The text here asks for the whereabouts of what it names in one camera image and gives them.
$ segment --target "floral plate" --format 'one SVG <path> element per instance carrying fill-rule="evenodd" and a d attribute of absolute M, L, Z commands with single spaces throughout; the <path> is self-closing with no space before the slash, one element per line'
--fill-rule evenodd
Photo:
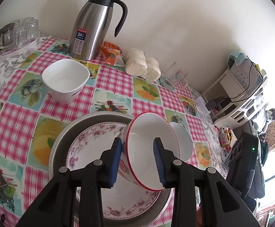
<path fill-rule="evenodd" d="M 99 159 L 104 150 L 110 149 L 114 138 L 126 124 L 104 122 L 90 126 L 72 143 L 66 159 L 70 170 L 85 167 L 95 159 Z M 149 191 L 137 186 L 119 173 L 117 181 L 111 189 L 101 189 L 104 218 L 123 220 L 136 217 L 152 206 L 159 192 Z M 76 198 L 80 200 L 80 188 Z"/>

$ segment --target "blue cloth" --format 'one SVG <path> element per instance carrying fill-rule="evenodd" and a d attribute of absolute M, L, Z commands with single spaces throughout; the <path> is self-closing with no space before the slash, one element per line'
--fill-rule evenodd
<path fill-rule="evenodd" d="M 240 51 L 232 52 L 227 59 L 227 66 L 230 69 L 235 63 L 237 66 L 240 65 L 245 59 L 248 59 L 247 55 Z"/>

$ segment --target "table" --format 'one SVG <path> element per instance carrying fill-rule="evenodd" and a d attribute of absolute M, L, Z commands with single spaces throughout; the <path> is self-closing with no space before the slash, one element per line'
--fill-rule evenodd
<path fill-rule="evenodd" d="M 68 105 L 55 102 L 41 80 L 43 70 L 65 58 L 69 41 L 41 35 L 37 44 L 6 60 L 0 60 L 0 216 L 15 226 L 23 212 L 48 183 L 48 160 L 62 129 L 76 118 L 101 110 L 136 116 L 153 111 L 171 122 L 176 118 L 194 142 L 187 161 L 200 169 L 214 166 L 224 177 L 221 148 L 212 120 L 199 112 L 191 89 L 167 90 L 159 81 L 132 77 L 124 68 L 103 64 L 103 56 L 80 61 L 90 70 L 78 98 Z M 173 196 L 152 226 L 170 225 Z"/>

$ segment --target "silver tray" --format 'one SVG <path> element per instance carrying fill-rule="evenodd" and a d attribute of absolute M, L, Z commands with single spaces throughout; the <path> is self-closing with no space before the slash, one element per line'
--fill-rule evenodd
<path fill-rule="evenodd" d="M 65 166 L 68 150 L 75 138 L 88 127 L 102 122 L 121 122 L 128 124 L 132 116 L 109 111 L 101 111 L 84 115 L 71 122 L 56 139 L 49 157 L 49 179 L 53 177 L 61 166 Z M 131 219 L 104 219 L 107 227 L 141 227 L 153 223 L 166 209 L 172 194 L 171 189 L 160 192 L 155 203 L 143 214 Z M 74 220 L 78 222 L 79 202 L 74 203 Z"/>

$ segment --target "thermos label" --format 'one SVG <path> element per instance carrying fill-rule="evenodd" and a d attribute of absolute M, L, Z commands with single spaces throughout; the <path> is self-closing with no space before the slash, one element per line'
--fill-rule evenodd
<path fill-rule="evenodd" d="M 83 44 L 85 41 L 87 31 L 81 28 L 77 29 L 77 34 L 75 36 L 74 40 L 74 46 L 73 46 L 73 53 L 75 54 L 81 54 L 82 53 L 82 48 Z"/>

